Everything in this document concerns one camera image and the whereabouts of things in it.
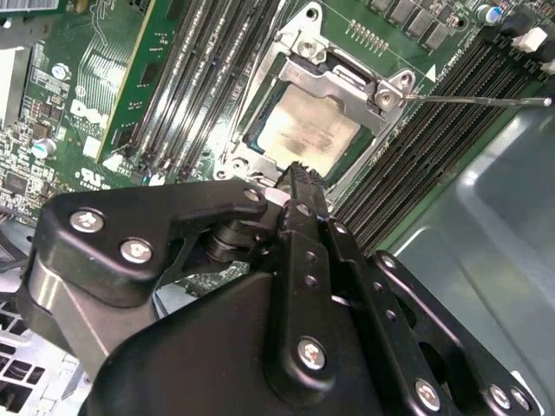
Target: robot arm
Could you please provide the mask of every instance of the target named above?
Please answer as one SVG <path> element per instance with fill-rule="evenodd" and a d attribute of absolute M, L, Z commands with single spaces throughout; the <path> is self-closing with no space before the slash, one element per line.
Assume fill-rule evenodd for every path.
<path fill-rule="evenodd" d="M 92 379 L 83 415 L 538 415 L 393 256 L 366 259 L 301 166 L 243 181 L 58 196 L 19 307 Z M 159 286 L 239 277 L 159 320 Z"/>

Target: capacitor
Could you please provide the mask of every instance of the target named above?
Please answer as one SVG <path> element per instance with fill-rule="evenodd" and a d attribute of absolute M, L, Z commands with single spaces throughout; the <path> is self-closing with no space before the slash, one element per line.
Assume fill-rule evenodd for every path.
<path fill-rule="evenodd" d="M 489 4 L 482 4 L 476 10 L 476 18 L 488 26 L 494 26 L 499 23 L 502 14 L 503 12 L 500 7 L 490 6 Z"/>
<path fill-rule="evenodd" d="M 52 139 L 39 139 L 31 147 L 31 153 L 37 159 L 46 159 L 56 152 L 56 143 Z"/>
<path fill-rule="evenodd" d="M 52 75 L 60 81 L 67 81 L 71 78 L 71 71 L 64 63 L 57 63 L 52 67 Z"/>

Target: green circuit board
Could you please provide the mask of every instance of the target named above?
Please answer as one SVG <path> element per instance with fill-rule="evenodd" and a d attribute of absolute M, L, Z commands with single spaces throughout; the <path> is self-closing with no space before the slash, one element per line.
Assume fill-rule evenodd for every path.
<path fill-rule="evenodd" d="M 307 3 L 289 1 L 277 16 L 275 28 Z M 475 19 L 476 0 L 411 2 L 411 13 L 426 10 L 435 27 L 446 28 L 445 39 L 432 47 L 426 44 L 429 33 L 410 35 L 409 21 L 394 21 L 390 14 L 397 2 L 391 2 L 388 11 L 373 9 L 370 0 L 319 3 L 324 10 L 323 36 L 380 75 L 413 70 L 416 91 L 422 94 L 433 91 L 435 84 L 448 76 L 483 26 Z M 148 184 L 150 178 L 134 176 L 136 161 L 123 160 L 117 166 L 105 163 L 114 154 L 110 137 L 114 129 L 139 122 L 147 111 L 148 97 L 188 4 L 94 0 L 82 14 L 61 16 L 49 38 L 34 45 L 21 119 L 0 131 L 3 206 L 32 222 L 42 203 L 57 193 Z M 518 4 L 502 5 L 510 10 Z M 548 2 L 529 4 L 540 23 L 553 25 Z M 244 85 L 245 74 L 238 76 L 233 99 L 218 126 L 229 121 Z M 408 106 L 399 128 L 414 107 Z M 31 149 L 44 137 L 55 143 L 55 151 L 46 159 L 37 159 Z M 371 139 L 362 130 L 331 175 L 340 177 Z M 180 140 L 187 149 L 190 139 Z M 210 136 L 188 180 L 213 178 L 214 160 L 224 144 L 221 135 Z"/>

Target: screw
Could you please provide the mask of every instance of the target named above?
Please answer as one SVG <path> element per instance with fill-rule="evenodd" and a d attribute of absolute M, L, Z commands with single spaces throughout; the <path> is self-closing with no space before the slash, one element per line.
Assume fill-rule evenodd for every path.
<path fill-rule="evenodd" d="M 91 211 L 78 211 L 69 217 L 69 223 L 80 232 L 93 233 L 100 231 L 104 220 L 100 215 Z"/>
<path fill-rule="evenodd" d="M 146 263 L 153 256 L 150 247 L 140 240 L 127 240 L 121 245 L 120 253 L 128 262 L 135 264 Z"/>
<path fill-rule="evenodd" d="M 321 370 L 326 363 L 326 357 L 320 345 L 308 338 L 303 338 L 297 346 L 301 361 L 311 370 Z"/>
<path fill-rule="evenodd" d="M 391 95 L 389 94 L 382 94 L 380 95 L 380 105 L 383 107 L 387 107 L 391 102 Z"/>
<path fill-rule="evenodd" d="M 388 266 L 390 269 L 395 268 L 395 262 L 393 261 L 393 258 L 391 258 L 390 256 L 383 255 L 382 260 L 383 260 L 383 263 L 386 266 Z"/>
<path fill-rule="evenodd" d="M 310 58 L 316 51 L 316 45 L 313 42 L 300 42 L 297 46 L 298 54 L 303 58 Z"/>
<path fill-rule="evenodd" d="M 529 412 L 530 411 L 530 403 L 528 403 L 528 400 L 526 400 L 526 397 L 523 393 L 521 393 L 519 390 L 517 390 L 516 388 L 512 388 L 511 389 L 511 394 L 513 395 L 514 399 L 517 400 L 517 402 L 524 407 L 524 409 Z"/>
<path fill-rule="evenodd" d="M 338 230 L 342 234 L 348 234 L 349 233 L 347 228 L 341 223 L 335 223 L 334 226 L 336 227 L 336 230 Z"/>
<path fill-rule="evenodd" d="M 258 193 L 251 188 L 245 189 L 245 196 L 252 202 L 258 202 L 260 200 L 260 196 L 258 195 Z"/>
<path fill-rule="evenodd" d="M 499 387 L 492 384 L 489 387 L 489 393 L 492 395 L 495 403 L 503 407 L 505 410 L 509 410 L 511 408 L 511 402 L 509 401 L 509 398 L 506 397 L 505 392 Z"/>
<path fill-rule="evenodd" d="M 440 396 L 437 395 L 435 389 L 430 383 L 423 379 L 418 379 L 415 383 L 416 394 L 425 407 L 432 412 L 438 412 L 441 407 Z"/>

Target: ram slot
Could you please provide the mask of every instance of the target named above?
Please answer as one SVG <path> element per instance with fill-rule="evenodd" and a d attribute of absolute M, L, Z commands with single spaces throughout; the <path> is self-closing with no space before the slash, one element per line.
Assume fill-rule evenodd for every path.
<path fill-rule="evenodd" d="M 481 35 L 434 94 L 512 98 L 535 81 Z M 473 105 L 419 106 L 337 212 L 366 254 L 434 189 L 502 112 Z"/>
<path fill-rule="evenodd" d="M 186 74 L 180 81 L 178 93 L 173 97 L 174 111 L 171 118 L 166 120 L 164 128 L 157 133 L 159 139 L 155 148 L 151 149 L 152 167 L 162 167 L 169 161 L 171 149 L 180 140 L 180 131 L 191 117 L 191 108 L 199 99 L 206 77 L 213 72 L 212 63 L 239 3 L 233 0 L 219 2 L 218 9 L 212 13 L 210 29 L 206 28 L 203 42 L 188 63 Z"/>
<path fill-rule="evenodd" d="M 240 76 L 245 72 L 245 68 L 256 48 L 260 46 L 260 40 L 265 38 L 278 5 L 279 0 L 258 2 L 251 17 L 254 24 L 250 24 L 248 31 L 245 33 L 245 39 L 238 46 L 240 50 L 231 57 L 226 71 L 221 74 L 222 80 L 225 79 L 225 85 L 221 88 L 221 91 L 215 88 L 217 98 L 212 102 L 199 133 L 193 139 L 191 145 L 182 150 L 178 158 L 176 169 L 180 170 L 181 180 L 188 179 L 197 164 L 206 142 L 210 138 L 210 133 L 231 99 L 233 91 L 238 86 Z"/>
<path fill-rule="evenodd" d="M 507 85 L 509 81 L 516 78 L 515 74 L 510 70 L 506 71 L 507 74 L 499 74 L 498 77 L 494 79 L 494 84 L 489 86 L 485 91 L 480 88 L 479 94 L 498 94 L 499 90 Z M 520 88 L 511 88 L 510 94 L 518 93 Z M 410 169 L 410 176 L 408 180 L 400 181 L 397 184 L 396 190 L 394 192 L 388 192 L 385 195 L 375 196 L 375 213 L 374 217 L 371 218 L 367 223 L 366 232 L 361 232 L 359 234 L 359 243 L 363 247 L 371 247 L 376 244 L 375 238 L 379 234 L 379 230 L 383 227 L 384 223 L 388 221 L 392 212 L 395 212 L 409 196 L 415 192 L 419 191 L 422 184 L 428 184 L 428 181 L 433 175 L 443 175 L 444 168 L 439 166 L 443 158 L 445 158 L 449 151 L 452 153 L 460 154 L 460 147 L 468 149 L 480 136 L 472 134 L 470 137 L 465 136 L 465 130 L 472 128 L 473 132 L 478 133 L 480 127 L 483 126 L 486 118 L 491 118 L 497 113 L 500 114 L 502 109 L 499 108 L 486 108 L 481 106 L 456 106 L 459 107 L 459 112 L 461 117 L 454 122 L 449 123 L 449 128 L 444 133 L 439 133 L 437 139 L 434 140 L 435 146 L 429 149 L 429 155 L 423 163 L 418 163 L 415 165 L 415 169 Z"/>
<path fill-rule="evenodd" d="M 518 94 L 526 87 L 525 81 L 517 81 L 515 84 L 511 85 L 511 93 Z M 489 117 L 499 117 L 503 113 L 502 108 L 495 108 L 491 113 L 488 112 Z M 475 127 L 475 136 L 479 138 L 490 126 L 489 120 L 483 119 L 479 126 Z M 468 140 L 462 147 L 455 147 L 454 151 L 448 156 L 444 155 L 444 159 L 441 162 L 441 167 L 439 170 L 430 170 L 427 177 L 421 180 L 424 186 L 415 186 L 410 191 L 399 195 L 399 199 L 394 202 L 390 207 L 386 209 L 391 209 L 388 215 L 383 215 L 379 220 L 369 224 L 369 229 L 373 229 L 374 232 L 367 236 L 365 242 L 363 243 L 363 249 L 366 255 L 370 252 L 391 232 L 391 227 L 389 223 L 399 224 L 404 216 L 406 216 L 410 210 L 415 208 L 419 201 L 424 199 L 428 192 L 432 191 L 437 185 L 437 181 L 441 180 L 443 174 L 448 172 L 449 169 L 453 168 L 457 161 L 464 156 L 464 154 L 470 149 L 470 147 L 475 143 L 475 140 Z"/>
<path fill-rule="evenodd" d="M 221 76 L 220 70 L 224 68 L 226 60 L 232 58 L 238 52 L 237 40 L 245 37 L 245 32 L 249 28 L 245 25 L 252 23 L 249 20 L 250 15 L 245 13 L 245 10 L 253 10 L 256 2 L 257 0 L 248 0 L 241 4 L 240 9 L 236 8 L 226 30 L 221 32 L 221 38 L 225 39 L 225 41 L 217 49 L 216 59 L 214 60 L 216 63 L 203 73 L 202 82 L 199 82 L 199 87 L 194 93 L 194 100 L 192 100 L 192 104 L 188 108 L 187 114 L 176 134 L 177 140 L 173 142 L 173 147 L 168 149 L 166 153 L 166 158 L 171 160 L 170 165 L 172 168 L 169 176 L 172 178 L 177 174 L 179 166 L 186 157 L 186 151 L 191 144 L 189 138 L 195 135 L 194 133 L 191 134 L 193 127 L 196 127 L 194 130 L 198 131 L 205 118 L 206 102 L 213 100 L 213 96 L 221 88 L 225 77 Z"/>
<path fill-rule="evenodd" d="M 216 3 L 217 0 L 194 0 L 191 4 L 189 10 L 192 11 L 186 14 L 180 26 L 145 117 L 134 135 L 133 142 L 138 148 L 134 156 L 135 163 L 143 157 L 154 141 L 160 126 L 164 120 L 167 120 L 180 79 L 190 61 L 191 54 L 199 47 L 197 44 L 199 34 L 205 26 L 209 11 Z"/>
<path fill-rule="evenodd" d="M 457 68 L 452 70 L 449 77 L 437 89 L 437 94 L 453 94 L 456 88 L 467 78 L 467 75 L 471 74 L 480 65 L 481 59 L 477 58 L 485 56 L 489 48 L 491 47 L 480 42 L 473 44 L 457 65 L 458 68 L 466 68 L 467 70 L 457 70 Z M 426 125 L 433 121 L 434 115 L 443 107 L 445 107 L 445 104 L 441 103 L 424 103 L 419 106 L 411 121 L 401 132 L 399 139 L 396 140 L 396 143 L 377 160 L 366 177 L 362 179 L 362 183 L 340 207 L 337 215 L 343 221 L 350 222 L 352 217 L 359 212 L 358 207 L 368 202 L 371 192 L 383 180 L 384 171 L 385 175 L 387 175 L 388 169 L 392 169 L 395 163 L 400 161 L 400 154 L 404 154 L 420 138 L 425 132 Z"/>
<path fill-rule="evenodd" d="M 475 75 L 475 79 L 482 79 L 488 76 L 488 74 L 491 76 L 499 65 L 500 64 L 498 62 L 496 63 L 496 60 L 493 57 L 486 59 L 479 65 L 479 67 L 476 68 L 477 73 Z M 459 85 L 457 93 L 460 95 L 474 96 L 479 93 L 480 88 L 481 84 L 478 83 L 472 83 L 466 86 Z M 422 158 L 425 157 L 426 153 L 433 147 L 434 144 L 441 140 L 442 131 L 445 131 L 446 128 L 453 126 L 457 120 L 457 116 L 459 116 L 460 113 L 467 107 L 468 106 L 460 105 L 443 105 L 440 107 L 434 117 L 433 123 L 429 124 L 427 127 L 426 135 L 430 138 L 430 140 L 422 140 L 416 143 L 414 147 L 408 148 L 407 151 L 398 160 L 396 160 L 394 164 L 389 166 L 384 178 L 382 178 L 382 185 L 378 190 L 376 190 L 376 192 L 372 192 L 373 200 L 370 206 L 373 206 L 373 209 L 361 210 L 350 220 L 352 224 L 351 226 L 355 227 L 352 229 L 354 233 L 361 232 L 361 228 L 366 226 L 365 224 L 368 216 L 375 214 L 375 210 L 380 207 L 379 201 L 385 198 L 383 195 L 384 192 L 394 192 L 395 188 L 402 184 L 404 179 L 413 175 L 413 170 L 421 163 Z M 401 166 L 402 169 L 395 172 L 394 169 L 397 166 Z"/>

